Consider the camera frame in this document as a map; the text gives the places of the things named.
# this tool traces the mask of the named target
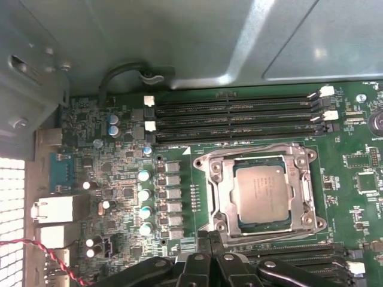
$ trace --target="cpu socket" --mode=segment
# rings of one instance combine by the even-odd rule
[[[218,149],[194,160],[205,172],[209,222],[226,246],[301,239],[326,228],[315,214],[309,164],[298,143]]]

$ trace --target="capacitor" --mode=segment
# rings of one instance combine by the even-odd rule
[[[153,225],[149,222],[145,222],[139,228],[139,233],[142,236],[148,236],[149,234],[151,234],[152,231],[153,231]]]
[[[102,148],[103,145],[104,145],[104,142],[102,141],[102,139],[95,139],[93,141],[93,146],[95,148]]]
[[[94,256],[96,256],[97,254],[100,254],[101,252],[102,252],[102,246],[97,244],[87,250],[86,256],[89,258],[93,258]]]
[[[96,235],[94,238],[85,241],[87,247],[92,247],[100,243],[102,243],[102,237],[100,235]]]
[[[145,182],[145,181],[148,181],[149,179],[150,179],[150,172],[148,172],[147,170],[142,170],[138,173],[139,181]]]
[[[115,114],[111,114],[108,117],[108,122],[109,124],[118,126],[120,124],[120,119],[118,119],[118,116],[116,116]]]
[[[150,190],[140,190],[138,191],[138,200],[139,201],[145,201],[148,200],[151,197],[151,191]]]
[[[108,129],[108,134],[112,136],[112,138],[117,138],[121,135],[121,130],[116,126],[110,126]]]
[[[95,181],[84,181],[83,189],[85,190],[95,190],[98,188],[98,183]]]
[[[115,200],[105,200],[102,202],[102,208],[109,209],[109,208],[115,208],[117,206],[117,203]]]
[[[153,149],[152,149],[151,146],[145,146],[145,147],[142,149],[142,153],[143,153],[145,156],[149,157],[149,156],[152,155],[152,153],[153,153]]]
[[[138,216],[142,219],[148,219],[151,216],[151,208],[149,206],[144,206],[139,211]]]

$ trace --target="green circuit board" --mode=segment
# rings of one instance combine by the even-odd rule
[[[235,94],[238,98],[254,95],[310,93],[325,84],[288,86],[220,88],[189,91],[169,91],[153,94],[156,100],[193,101],[214,99],[222,94]],[[145,156],[144,96],[130,94],[108,99],[103,109],[97,107],[97,97],[72,97],[71,106],[62,108],[63,153],[74,158],[76,184],[62,192],[81,193],[84,181],[96,181],[99,188],[91,194],[91,214],[81,223],[80,272],[87,275],[104,264],[108,274],[116,273],[152,256],[174,257],[179,252],[195,251],[197,230],[208,223],[208,204],[205,175],[193,167],[193,160],[215,149],[265,146],[275,143],[299,143],[313,149],[318,158],[310,165],[317,215],[324,218],[327,228],[314,236],[300,240],[285,240],[262,245],[231,248],[240,252],[282,246],[301,246],[317,243],[341,243],[350,249],[362,249],[368,286],[383,286],[383,137],[374,135],[369,128],[370,116],[383,109],[383,91],[379,82],[347,82],[331,84],[335,94],[332,109],[339,119],[333,120],[333,131],[321,136],[293,138],[246,139],[228,142],[204,142],[179,145],[153,146],[154,152]],[[357,100],[358,95],[367,97]],[[108,135],[108,117],[119,117],[122,134]],[[95,148],[93,141],[102,140]],[[179,163],[176,176],[180,179],[183,238],[171,240],[169,226],[160,224],[160,206],[164,199],[156,190],[159,180],[156,172],[162,163]],[[138,180],[138,173],[147,170],[151,179]],[[142,189],[153,191],[149,200],[138,200]],[[115,200],[117,207],[104,215],[98,213],[102,200]],[[143,206],[154,214],[146,220],[139,218]],[[149,236],[139,233],[144,222],[153,226]],[[120,252],[109,258],[85,258],[84,241],[95,234],[119,234]]]

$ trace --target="motherboard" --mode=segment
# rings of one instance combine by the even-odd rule
[[[72,97],[50,191],[87,194],[88,280],[196,250],[218,230],[343,286],[383,286],[383,84]]]

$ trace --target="red and black wire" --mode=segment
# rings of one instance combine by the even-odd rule
[[[77,277],[74,272],[65,265],[65,263],[58,259],[56,254],[54,253],[54,250],[53,249],[50,249],[50,248],[46,248],[41,242],[39,241],[36,241],[36,240],[31,240],[31,239],[15,239],[15,240],[9,240],[9,241],[0,241],[0,246],[2,245],[8,245],[8,244],[17,244],[17,243],[23,243],[25,245],[27,244],[32,244],[34,246],[37,246],[39,247],[42,251],[44,251],[45,253],[47,253],[49,255],[49,257],[57,262],[59,265],[60,265],[60,268],[62,271],[66,272],[70,278],[74,281],[76,281],[78,284],[80,284],[81,286],[89,286],[91,285],[91,283],[88,283],[86,281],[84,281],[82,278],[79,278]]]

